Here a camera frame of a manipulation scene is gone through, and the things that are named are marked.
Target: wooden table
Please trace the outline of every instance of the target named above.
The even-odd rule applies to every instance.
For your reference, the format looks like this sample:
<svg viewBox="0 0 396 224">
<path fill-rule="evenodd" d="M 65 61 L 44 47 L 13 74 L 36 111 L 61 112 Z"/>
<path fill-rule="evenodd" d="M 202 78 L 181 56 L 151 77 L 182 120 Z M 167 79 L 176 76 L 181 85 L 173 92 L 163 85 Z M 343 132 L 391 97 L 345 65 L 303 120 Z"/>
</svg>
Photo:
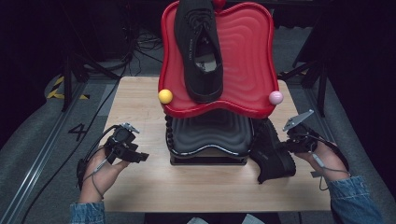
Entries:
<svg viewBox="0 0 396 224">
<path fill-rule="evenodd" d="M 123 77 L 105 129 L 131 123 L 140 134 L 137 151 L 149 154 L 147 161 L 132 163 L 106 193 L 109 212 L 262 212 L 329 211 L 328 191 L 319 189 L 313 169 L 294 157 L 297 174 L 266 180 L 259 185 L 256 162 L 225 166 L 173 166 L 165 144 L 165 120 L 157 97 L 157 77 Z M 270 116 L 281 141 L 282 127 L 297 115 L 289 90 L 279 81 L 284 101 Z"/>
</svg>

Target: denim sleeve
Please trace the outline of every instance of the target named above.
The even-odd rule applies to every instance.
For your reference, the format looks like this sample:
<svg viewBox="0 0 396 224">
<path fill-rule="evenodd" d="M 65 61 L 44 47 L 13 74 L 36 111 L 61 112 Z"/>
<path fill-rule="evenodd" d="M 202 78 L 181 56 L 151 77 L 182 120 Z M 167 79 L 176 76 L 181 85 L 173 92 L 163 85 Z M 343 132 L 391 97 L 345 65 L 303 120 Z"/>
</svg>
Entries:
<svg viewBox="0 0 396 224">
<path fill-rule="evenodd" d="M 72 203 L 70 204 L 70 224 L 104 224 L 105 204 L 99 203 Z"/>
<path fill-rule="evenodd" d="M 361 176 L 328 183 L 332 210 L 343 223 L 384 223 Z"/>
</svg>

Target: red tray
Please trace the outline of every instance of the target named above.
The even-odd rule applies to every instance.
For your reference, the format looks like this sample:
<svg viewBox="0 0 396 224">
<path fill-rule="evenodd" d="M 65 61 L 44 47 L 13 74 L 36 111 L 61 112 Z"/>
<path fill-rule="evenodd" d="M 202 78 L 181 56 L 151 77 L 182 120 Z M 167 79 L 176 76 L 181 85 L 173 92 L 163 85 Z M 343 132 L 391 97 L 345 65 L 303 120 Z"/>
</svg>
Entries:
<svg viewBox="0 0 396 224">
<path fill-rule="evenodd" d="M 171 103 L 163 106 L 174 118 L 198 116 L 209 110 L 224 108 L 254 119 L 267 118 L 275 109 L 269 101 L 278 91 L 272 59 L 273 20 L 263 6 L 246 2 L 216 12 L 221 56 L 223 60 L 223 94 L 209 104 L 197 104 L 187 94 L 183 60 L 174 35 L 178 1 L 163 12 L 163 67 L 158 91 L 173 93 Z"/>
</svg>

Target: yellow ball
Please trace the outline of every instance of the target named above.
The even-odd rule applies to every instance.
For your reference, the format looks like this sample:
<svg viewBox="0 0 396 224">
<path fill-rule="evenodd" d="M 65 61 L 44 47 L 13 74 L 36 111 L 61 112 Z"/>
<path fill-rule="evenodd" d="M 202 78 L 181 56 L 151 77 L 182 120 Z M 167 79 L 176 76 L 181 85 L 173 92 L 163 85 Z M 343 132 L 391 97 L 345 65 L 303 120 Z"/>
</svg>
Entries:
<svg viewBox="0 0 396 224">
<path fill-rule="evenodd" d="M 167 89 L 163 89 L 158 93 L 158 99 L 160 99 L 160 102 L 162 104 L 169 104 L 171 103 L 172 99 L 173 99 L 173 94 L 171 91 L 167 90 Z"/>
</svg>

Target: black shoe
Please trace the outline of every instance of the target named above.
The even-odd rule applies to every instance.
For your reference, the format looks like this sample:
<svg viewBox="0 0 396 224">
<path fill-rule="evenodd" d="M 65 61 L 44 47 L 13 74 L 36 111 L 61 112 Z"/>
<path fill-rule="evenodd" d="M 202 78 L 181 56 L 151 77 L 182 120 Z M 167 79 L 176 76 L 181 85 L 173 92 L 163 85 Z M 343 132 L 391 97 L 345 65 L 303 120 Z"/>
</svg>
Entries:
<svg viewBox="0 0 396 224">
<path fill-rule="evenodd" d="M 223 66 L 210 0 L 180 0 L 175 17 L 175 38 L 184 63 L 187 93 L 197 103 L 219 99 Z"/>
<path fill-rule="evenodd" d="M 258 177 L 260 184 L 267 179 L 296 174 L 294 159 L 280 143 L 271 120 L 261 120 L 254 135 L 249 156 L 260 166 L 261 172 Z"/>
</svg>

